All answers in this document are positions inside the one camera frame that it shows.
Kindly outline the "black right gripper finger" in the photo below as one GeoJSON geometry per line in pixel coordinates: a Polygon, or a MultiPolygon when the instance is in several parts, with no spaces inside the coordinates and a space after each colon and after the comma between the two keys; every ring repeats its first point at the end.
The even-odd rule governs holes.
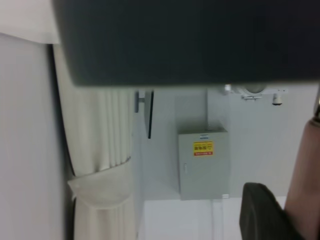
{"type": "Polygon", "coordinates": [[[273,193],[263,184],[243,186],[239,216],[243,240],[302,240],[273,193]]]}

